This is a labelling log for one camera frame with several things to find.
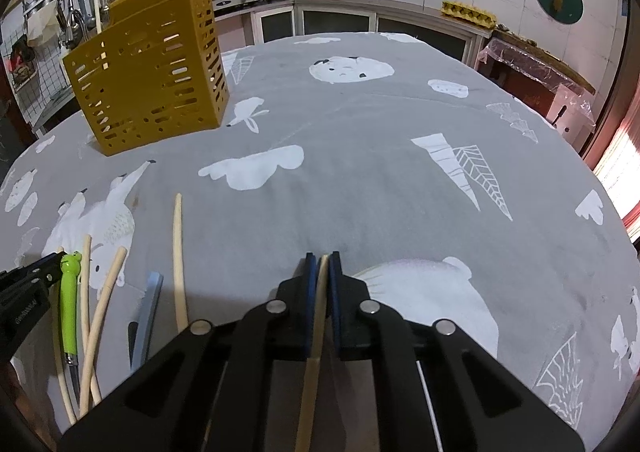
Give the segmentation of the plastic covered side table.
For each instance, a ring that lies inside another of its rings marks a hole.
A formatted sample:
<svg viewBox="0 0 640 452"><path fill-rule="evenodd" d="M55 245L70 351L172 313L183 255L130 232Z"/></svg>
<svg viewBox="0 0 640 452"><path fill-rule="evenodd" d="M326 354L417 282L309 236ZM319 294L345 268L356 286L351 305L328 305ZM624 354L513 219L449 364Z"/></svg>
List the plastic covered side table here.
<svg viewBox="0 0 640 452"><path fill-rule="evenodd" d="M493 30L475 69L540 114L576 150L594 131L596 89L534 41Z"/></svg>

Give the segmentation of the yellow perforated utensil holder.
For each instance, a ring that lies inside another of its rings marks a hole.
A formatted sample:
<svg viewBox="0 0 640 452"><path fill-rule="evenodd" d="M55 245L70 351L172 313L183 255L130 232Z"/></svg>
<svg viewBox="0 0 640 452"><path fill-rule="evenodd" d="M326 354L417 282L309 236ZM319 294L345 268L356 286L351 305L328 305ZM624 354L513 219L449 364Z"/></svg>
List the yellow perforated utensil holder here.
<svg viewBox="0 0 640 452"><path fill-rule="evenodd" d="M221 127L229 86L212 0L116 0L63 59L105 155Z"/></svg>

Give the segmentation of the grey polar bear tablecloth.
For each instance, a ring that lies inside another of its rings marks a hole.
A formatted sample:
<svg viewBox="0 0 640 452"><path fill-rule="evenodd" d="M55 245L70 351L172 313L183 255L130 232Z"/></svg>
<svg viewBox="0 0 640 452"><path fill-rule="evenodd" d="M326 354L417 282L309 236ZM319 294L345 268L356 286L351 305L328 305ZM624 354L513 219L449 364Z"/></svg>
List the grey polar bear tablecloth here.
<svg viewBox="0 0 640 452"><path fill-rule="evenodd" d="M104 155L75 114L1 187L1 264L92 241L108 305L96 372L128 376L127 330L164 277L151 349L177 333L172 217L191 319L241 318L307 254L407 320L454 320L588 450L639 370L639 263L599 179L518 98L405 34L283 38L218 54L221 125Z"/></svg>

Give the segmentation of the yellow egg tray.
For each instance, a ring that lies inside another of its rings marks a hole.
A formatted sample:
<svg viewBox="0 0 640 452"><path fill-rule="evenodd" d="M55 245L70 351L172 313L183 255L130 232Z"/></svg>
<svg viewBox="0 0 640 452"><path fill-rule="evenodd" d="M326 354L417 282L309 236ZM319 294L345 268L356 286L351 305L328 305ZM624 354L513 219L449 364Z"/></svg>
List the yellow egg tray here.
<svg viewBox="0 0 640 452"><path fill-rule="evenodd" d="M486 30L494 30L498 26L497 17L491 12L460 2L443 1L440 12L447 17L465 21Z"/></svg>

